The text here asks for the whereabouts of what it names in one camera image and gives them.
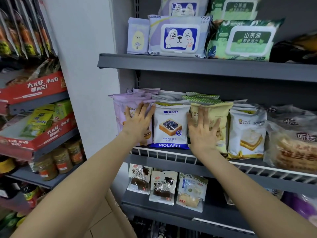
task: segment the white wall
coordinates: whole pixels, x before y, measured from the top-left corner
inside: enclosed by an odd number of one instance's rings
[[[99,53],[115,53],[109,0],[43,0],[87,157],[117,134],[112,99],[120,93],[116,69],[97,68]],[[112,185],[121,199],[128,183],[124,163]]]

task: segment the yellow bread package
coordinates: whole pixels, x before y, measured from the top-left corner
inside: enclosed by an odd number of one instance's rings
[[[222,154],[227,154],[226,149],[226,125],[229,109],[232,108],[233,102],[223,102],[214,105],[201,105],[198,103],[191,103],[191,114],[194,124],[198,123],[198,109],[199,106],[208,108],[209,129],[211,129],[216,123],[218,118],[221,118],[220,126],[217,131],[217,137],[219,141],[216,144],[217,150]]]

